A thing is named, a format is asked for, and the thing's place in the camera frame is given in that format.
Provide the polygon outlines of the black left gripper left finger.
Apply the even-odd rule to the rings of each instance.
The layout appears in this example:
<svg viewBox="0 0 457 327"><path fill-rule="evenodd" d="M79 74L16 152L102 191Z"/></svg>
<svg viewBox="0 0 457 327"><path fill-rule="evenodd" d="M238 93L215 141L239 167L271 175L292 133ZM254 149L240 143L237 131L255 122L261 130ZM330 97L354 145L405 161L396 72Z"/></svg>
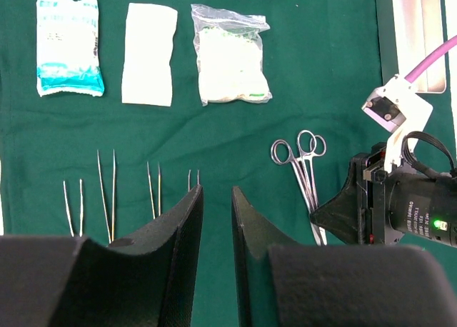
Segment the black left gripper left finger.
<svg viewBox="0 0 457 327"><path fill-rule="evenodd" d="M198 185L108 246L88 237L3 236L1 324L189 326L203 215Z"/></svg>

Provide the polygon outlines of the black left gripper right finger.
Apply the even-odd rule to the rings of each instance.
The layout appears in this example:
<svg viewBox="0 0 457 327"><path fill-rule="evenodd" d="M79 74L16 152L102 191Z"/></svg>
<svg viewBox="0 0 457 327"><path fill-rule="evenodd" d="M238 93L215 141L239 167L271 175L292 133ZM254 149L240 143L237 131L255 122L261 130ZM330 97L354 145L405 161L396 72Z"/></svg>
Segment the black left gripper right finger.
<svg viewBox="0 0 457 327"><path fill-rule="evenodd" d="M305 246L231 194L241 326L454 326L456 295L412 246Z"/></svg>

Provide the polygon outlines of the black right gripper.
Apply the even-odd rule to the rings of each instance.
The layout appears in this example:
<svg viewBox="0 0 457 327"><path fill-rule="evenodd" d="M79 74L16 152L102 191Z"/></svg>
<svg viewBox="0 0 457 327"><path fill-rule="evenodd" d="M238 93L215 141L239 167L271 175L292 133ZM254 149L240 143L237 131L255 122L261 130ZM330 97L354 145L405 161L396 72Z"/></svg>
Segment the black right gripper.
<svg viewBox="0 0 457 327"><path fill-rule="evenodd" d="M406 234L431 238L436 182L408 164L387 173L385 143L350 161L343 188L311 213L310 220L346 244L398 243Z"/></svg>

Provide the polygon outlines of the long steel tweezers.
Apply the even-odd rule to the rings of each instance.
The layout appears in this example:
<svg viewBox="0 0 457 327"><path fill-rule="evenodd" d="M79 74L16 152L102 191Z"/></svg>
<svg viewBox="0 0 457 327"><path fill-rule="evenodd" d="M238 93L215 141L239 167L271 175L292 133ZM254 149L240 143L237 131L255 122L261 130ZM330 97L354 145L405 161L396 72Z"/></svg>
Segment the long steel tweezers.
<svg viewBox="0 0 457 327"><path fill-rule="evenodd" d="M97 155L97 169L99 174L99 185L101 190L101 200L104 209L104 218L106 222L106 230L109 238L109 243L112 243L116 235L116 153L113 150L112 154L112 179L111 179L111 210L109 211L108 199L104 186L103 171L101 166L101 157L99 151Z"/></svg>

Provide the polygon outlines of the steel surgical scissors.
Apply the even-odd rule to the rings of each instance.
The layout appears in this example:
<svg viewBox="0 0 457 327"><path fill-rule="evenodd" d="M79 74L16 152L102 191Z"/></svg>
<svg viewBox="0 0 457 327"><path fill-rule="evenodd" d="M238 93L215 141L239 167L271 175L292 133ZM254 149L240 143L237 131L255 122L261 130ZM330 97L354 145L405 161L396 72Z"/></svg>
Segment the steel surgical scissors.
<svg viewBox="0 0 457 327"><path fill-rule="evenodd" d="M285 160L281 160L277 154L277 151L279 149L279 146L284 146L286 150L288 151L288 155ZM298 184L299 190L301 192L301 195L303 197L303 200L305 202L306 208L308 209L308 215L309 215L309 220L311 220L311 212L315 208L313 198L311 197L311 192L308 187L308 182L306 180L306 176L303 172L303 164L300 160L300 158L296 158L293 155L292 148L290 145L283 139L278 139L273 142L271 146L271 159L273 162L277 165L286 165L290 164L291 168L293 170L293 173L296 178L296 182ZM326 240L326 232L321 228L318 227L316 224L312 223L309 221L311 231L313 233L313 237L315 239L315 242L318 246L326 246L327 245L327 240Z"/></svg>

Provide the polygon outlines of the curved tip steel tweezers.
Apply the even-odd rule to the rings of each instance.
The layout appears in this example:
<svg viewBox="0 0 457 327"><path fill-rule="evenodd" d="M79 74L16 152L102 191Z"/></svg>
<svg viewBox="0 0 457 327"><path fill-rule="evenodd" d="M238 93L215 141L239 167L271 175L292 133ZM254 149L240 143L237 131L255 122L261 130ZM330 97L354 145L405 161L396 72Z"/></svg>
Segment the curved tip steel tweezers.
<svg viewBox="0 0 457 327"><path fill-rule="evenodd" d="M152 175L151 175L151 167L150 163L146 162L146 169L147 169L147 176L148 176L148 185L149 185L149 196L151 202L151 212L153 219L159 217L162 213L162 203L161 203L161 182L162 182L162 175L161 175L161 167L160 164L157 164L157 186L154 187L152 184Z"/></svg>

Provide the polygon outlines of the dark green surgical cloth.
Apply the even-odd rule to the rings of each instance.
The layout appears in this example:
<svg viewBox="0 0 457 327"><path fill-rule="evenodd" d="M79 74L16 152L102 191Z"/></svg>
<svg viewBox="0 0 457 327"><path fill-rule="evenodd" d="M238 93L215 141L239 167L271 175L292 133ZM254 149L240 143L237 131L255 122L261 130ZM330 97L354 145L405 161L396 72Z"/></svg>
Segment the dark green surgical cloth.
<svg viewBox="0 0 457 327"><path fill-rule="evenodd" d="M237 326L231 189L279 229L313 243L306 206L290 166L270 157L276 139L300 130L322 135L314 161L320 202L341 189L349 160L388 133L361 110L381 85L376 0L98 0L101 97L36 90L36 0L1 0L1 201L7 234L68 235L69 215L107 242L97 155L111 205L116 153L116 234L151 220L146 162L162 209L187 191L189 174L204 189L204 222L193 326ZM170 107L123 104L125 21L130 3L177 10ZM198 90L191 5L263 15L263 72L272 99L203 106Z"/></svg>

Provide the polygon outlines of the green white gauze bag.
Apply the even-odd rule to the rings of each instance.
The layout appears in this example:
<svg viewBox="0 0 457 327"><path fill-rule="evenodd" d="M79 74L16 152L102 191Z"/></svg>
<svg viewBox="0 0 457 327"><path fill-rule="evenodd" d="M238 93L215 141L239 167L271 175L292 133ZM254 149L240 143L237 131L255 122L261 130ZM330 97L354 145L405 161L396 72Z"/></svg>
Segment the green white gauze bag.
<svg viewBox="0 0 457 327"><path fill-rule="evenodd" d="M260 36L270 29L266 17L192 4L191 18L201 103L268 102Z"/></svg>

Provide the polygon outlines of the metal surgical kit tray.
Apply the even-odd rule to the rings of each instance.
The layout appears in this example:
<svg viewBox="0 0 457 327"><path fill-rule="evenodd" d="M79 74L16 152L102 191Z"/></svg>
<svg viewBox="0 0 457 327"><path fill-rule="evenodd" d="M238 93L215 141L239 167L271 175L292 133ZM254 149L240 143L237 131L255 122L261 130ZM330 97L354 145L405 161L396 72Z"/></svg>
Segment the metal surgical kit tray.
<svg viewBox="0 0 457 327"><path fill-rule="evenodd" d="M441 0L376 0L376 17L384 84L444 42Z"/></svg>

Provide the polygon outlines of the white sachet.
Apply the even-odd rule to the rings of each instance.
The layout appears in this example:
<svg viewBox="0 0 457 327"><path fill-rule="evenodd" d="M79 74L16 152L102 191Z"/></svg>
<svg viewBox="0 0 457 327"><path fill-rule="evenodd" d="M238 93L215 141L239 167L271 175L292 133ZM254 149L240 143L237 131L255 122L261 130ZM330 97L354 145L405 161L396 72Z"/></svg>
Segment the white sachet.
<svg viewBox="0 0 457 327"><path fill-rule="evenodd" d="M126 15L121 101L170 107L171 56L177 10L158 4L130 3Z"/></svg>

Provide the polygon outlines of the white gauze packet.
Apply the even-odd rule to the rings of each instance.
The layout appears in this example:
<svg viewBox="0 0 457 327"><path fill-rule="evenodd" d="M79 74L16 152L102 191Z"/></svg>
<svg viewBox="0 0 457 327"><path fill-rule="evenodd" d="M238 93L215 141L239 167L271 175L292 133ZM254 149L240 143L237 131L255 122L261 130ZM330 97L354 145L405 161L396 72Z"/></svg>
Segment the white gauze packet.
<svg viewBox="0 0 457 327"><path fill-rule="evenodd" d="M36 0L36 89L104 94L98 0Z"/></svg>

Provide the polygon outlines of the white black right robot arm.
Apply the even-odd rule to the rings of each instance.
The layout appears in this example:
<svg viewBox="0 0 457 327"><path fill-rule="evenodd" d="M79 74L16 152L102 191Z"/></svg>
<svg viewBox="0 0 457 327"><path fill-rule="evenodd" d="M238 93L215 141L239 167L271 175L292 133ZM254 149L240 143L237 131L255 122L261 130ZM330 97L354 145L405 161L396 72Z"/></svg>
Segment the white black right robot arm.
<svg viewBox="0 0 457 327"><path fill-rule="evenodd" d="M429 178L404 164L383 170L386 145L355 155L341 191L310 215L346 244L398 243L411 234L456 246L456 180Z"/></svg>

